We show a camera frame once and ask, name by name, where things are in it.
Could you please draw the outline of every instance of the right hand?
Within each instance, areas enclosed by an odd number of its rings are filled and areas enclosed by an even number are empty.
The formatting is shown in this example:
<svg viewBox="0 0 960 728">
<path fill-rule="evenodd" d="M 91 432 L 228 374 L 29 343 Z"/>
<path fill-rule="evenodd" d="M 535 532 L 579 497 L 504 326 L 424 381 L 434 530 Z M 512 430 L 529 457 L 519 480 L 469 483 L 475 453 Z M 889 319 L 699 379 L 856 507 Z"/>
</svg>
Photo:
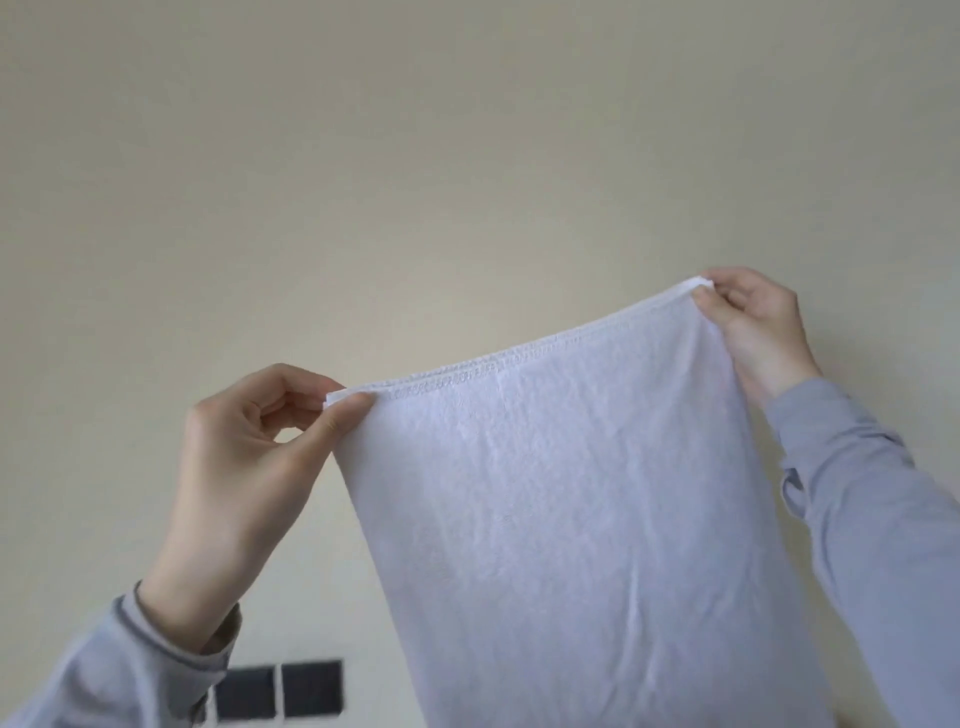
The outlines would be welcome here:
<svg viewBox="0 0 960 728">
<path fill-rule="evenodd" d="M 710 268 L 693 302 L 723 333 L 747 398 L 760 407 L 823 374 L 806 343 L 797 294 L 750 268 Z"/>
</svg>

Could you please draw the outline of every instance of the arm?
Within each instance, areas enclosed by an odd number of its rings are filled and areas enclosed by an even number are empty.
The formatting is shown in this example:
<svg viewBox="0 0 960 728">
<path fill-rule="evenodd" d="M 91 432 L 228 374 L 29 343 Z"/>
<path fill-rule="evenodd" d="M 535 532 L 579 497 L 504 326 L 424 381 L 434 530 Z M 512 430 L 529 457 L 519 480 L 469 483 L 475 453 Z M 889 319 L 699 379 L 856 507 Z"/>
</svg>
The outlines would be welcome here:
<svg viewBox="0 0 960 728">
<path fill-rule="evenodd" d="M 372 407 L 371 395 L 355 394 L 324 409 L 336 389 L 333 379 L 278 364 L 191 410 L 153 567 L 5 725 L 192 722 L 226 674 L 240 597 L 300 515 L 333 447 Z M 284 427 L 303 433 L 279 444 Z"/>
<path fill-rule="evenodd" d="M 904 726 L 960 724 L 960 504 L 824 379 L 766 407 L 813 568 Z"/>
<path fill-rule="evenodd" d="M 797 296 L 746 268 L 694 301 L 786 453 L 783 496 L 813 566 L 903 726 L 960 725 L 960 505 L 902 440 L 822 378 Z"/>
<path fill-rule="evenodd" d="M 157 632 L 135 592 L 129 592 L 67 650 L 46 686 L 5 725 L 190 725 L 207 690 L 227 672 L 239 626 L 239 611 L 234 610 L 204 654 L 196 655 Z"/>
</svg>

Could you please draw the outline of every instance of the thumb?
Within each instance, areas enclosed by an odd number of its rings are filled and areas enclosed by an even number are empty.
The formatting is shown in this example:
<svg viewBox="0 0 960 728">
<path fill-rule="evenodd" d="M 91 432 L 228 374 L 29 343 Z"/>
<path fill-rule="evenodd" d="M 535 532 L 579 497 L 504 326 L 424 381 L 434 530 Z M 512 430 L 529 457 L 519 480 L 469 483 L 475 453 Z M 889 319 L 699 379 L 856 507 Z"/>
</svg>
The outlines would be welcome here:
<svg viewBox="0 0 960 728">
<path fill-rule="evenodd" d="M 357 392 L 325 407 L 320 417 L 300 437 L 292 440 L 289 447 L 319 470 L 341 438 L 367 416 L 375 401 L 375 395 Z"/>
<path fill-rule="evenodd" d="M 719 293 L 712 288 L 700 285 L 693 289 L 693 302 L 697 308 L 721 329 L 726 328 L 740 316 L 745 315 L 742 311 L 727 303 Z"/>
</svg>

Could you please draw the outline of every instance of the wrist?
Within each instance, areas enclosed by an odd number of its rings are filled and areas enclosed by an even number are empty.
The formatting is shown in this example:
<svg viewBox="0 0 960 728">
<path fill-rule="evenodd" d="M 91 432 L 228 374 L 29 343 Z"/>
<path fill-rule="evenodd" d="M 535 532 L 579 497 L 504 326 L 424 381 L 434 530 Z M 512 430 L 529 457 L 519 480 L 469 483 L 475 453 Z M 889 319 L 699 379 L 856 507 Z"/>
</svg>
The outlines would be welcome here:
<svg viewBox="0 0 960 728">
<path fill-rule="evenodd" d="M 236 605 L 215 578 L 157 560 L 136 589 L 144 617 L 171 643 L 200 653 Z"/>
</svg>

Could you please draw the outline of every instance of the white towel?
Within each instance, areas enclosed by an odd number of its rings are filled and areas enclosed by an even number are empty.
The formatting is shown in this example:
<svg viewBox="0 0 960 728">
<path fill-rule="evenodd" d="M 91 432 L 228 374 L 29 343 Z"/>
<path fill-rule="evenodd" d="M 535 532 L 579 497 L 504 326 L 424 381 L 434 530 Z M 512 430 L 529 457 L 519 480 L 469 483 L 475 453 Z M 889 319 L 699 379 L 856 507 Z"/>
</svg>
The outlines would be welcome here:
<svg viewBox="0 0 960 728">
<path fill-rule="evenodd" d="M 330 396 L 430 726 L 833 725 L 701 283 Z"/>
</svg>

